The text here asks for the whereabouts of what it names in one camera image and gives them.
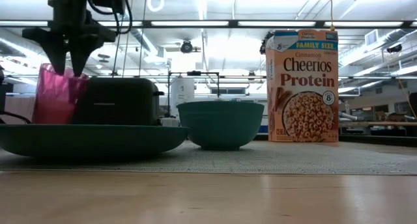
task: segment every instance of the metal frame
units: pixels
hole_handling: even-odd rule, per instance
[[[171,72],[171,74],[187,74],[186,72]],[[204,73],[202,72],[201,74],[215,74],[215,76],[218,77],[218,81],[220,81],[220,79],[266,79],[266,76],[221,76],[218,72],[207,72]],[[142,78],[149,78],[149,79],[166,79],[167,77],[169,78],[172,75],[163,75],[163,76],[141,76]],[[213,75],[207,75],[207,76],[183,76],[185,78],[195,78],[198,77],[200,79],[210,79],[212,78]],[[5,78],[8,77],[26,77],[26,78],[37,78],[38,75],[7,75],[5,76]],[[111,76],[89,76],[89,77],[100,77],[100,78],[112,78]],[[137,76],[114,76],[114,78],[132,78],[132,77],[137,77]],[[384,77],[380,77],[380,76],[339,76],[339,79],[341,79],[341,81],[346,80],[346,79],[362,79],[362,80],[394,80],[394,79],[417,79],[417,76],[395,76],[395,77],[390,77],[390,76],[384,76]]]
[[[227,25],[152,25],[152,22],[167,22],[167,21],[175,21],[175,22],[202,22],[202,21],[224,21],[227,22]],[[285,22],[288,24],[300,23],[300,22],[315,22],[313,26],[301,26],[301,25],[271,25],[271,26],[259,26],[259,25],[239,25],[239,22]],[[39,27],[47,27],[47,21],[45,20],[0,20],[0,27],[18,27],[18,28],[28,28],[28,27],[35,27],[36,23],[38,22]],[[109,23],[114,21],[106,20],[106,21],[99,21],[99,23]],[[206,29],[329,29],[330,26],[325,25],[326,22],[330,22],[330,20],[134,20],[134,26],[132,28],[135,29],[167,29],[167,28],[206,28]],[[390,22],[401,22],[401,25],[383,25],[383,26],[375,26],[375,25],[367,25],[367,26],[336,26],[336,29],[417,29],[417,21],[413,20],[334,20],[334,23],[339,22],[349,22],[349,23],[362,23],[362,22],[381,22],[381,23],[390,23]]]

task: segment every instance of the wooden surface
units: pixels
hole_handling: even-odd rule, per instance
[[[0,174],[1,224],[406,224],[416,220],[415,176]]]

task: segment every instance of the ceiling pipe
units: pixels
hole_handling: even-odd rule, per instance
[[[127,13],[125,13],[123,16],[120,16],[121,21],[129,21],[130,17]],[[158,55],[158,48],[152,42],[146,37],[146,35],[143,34],[143,31],[141,29],[132,29],[130,31],[130,34],[137,40],[139,45],[141,46],[141,49],[145,49],[148,53],[152,55]]]
[[[359,45],[339,55],[339,68],[346,67],[356,61],[359,61],[360,59],[371,55],[373,51],[376,51],[377,49],[385,49],[398,42],[398,40],[409,36],[413,32],[415,32],[414,29],[396,29],[383,37],[380,37],[378,41],[376,41],[377,45],[372,48],[369,48],[365,41],[363,41]]]
[[[12,51],[15,51],[16,54],[19,53],[17,56],[40,60],[40,62],[48,60],[44,50],[40,46],[10,32],[7,29],[0,28],[0,38],[1,40],[4,40],[5,45]]]
[[[304,6],[301,8],[301,10],[297,13],[295,20],[298,20],[299,17],[301,16],[301,14],[303,13],[303,11],[306,9],[308,3],[310,2],[310,0],[307,0],[306,3],[304,3]]]
[[[378,69],[380,69],[380,68],[385,68],[385,67],[388,67],[388,66],[391,66],[391,65],[393,65],[394,63],[398,63],[398,62],[402,62],[402,63],[404,63],[404,62],[407,62],[407,66],[410,66],[410,62],[413,62],[412,61],[412,58],[414,57],[414,56],[416,56],[417,55],[417,51],[412,51],[412,52],[410,52],[410,53],[407,53],[407,54],[404,54],[404,55],[402,55],[402,56],[399,56],[399,57],[396,57],[396,58],[394,58],[394,59],[392,59],[392,60],[389,60],[389,61],[387,61],[387,62],[384,62],[384,63],[381,63],[381,64],[378,64],[377,66],[374,66],[374,67],[371,67],[371,68],[367,68],[367,69],[371,69],[372,70],[372,72],[375,72],[376,70],[378,70]],[[364,87],[364,85],[367,85],[367,84],[370,84],[370,83],[373,83],[373,82],[376,82],[375,80],[376,79],[355,79],[355,80],[357,80],[358,82],[355,84],[355,86],[358,86],[358,87]],[[387,80],[380,80],[381,82],[379,82],[379,83],[376,83],[376,84],[381,84],[383,81],[391,81],[392,79],[387,79]]]
[[[354,0],[353,4],[340,16],[339,20],[341,20],[342,18],[344,18],[348,13],[350,13],[362,1],[364,1],[364,0]]]

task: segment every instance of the green plate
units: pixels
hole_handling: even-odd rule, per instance
[[[264,106],[232,101],[201,101],[179,104],[182,126],[188,138],[207,150],[238,150],[259,131]]]
[[[187,134],[163,126],[0,125],[0,147],[36,158],[135,158],[172,150]]]

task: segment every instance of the cereal box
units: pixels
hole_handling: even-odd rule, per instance
[[[338,141],[335,31],[276,31],[266,43],[266,73],[270,141]]]

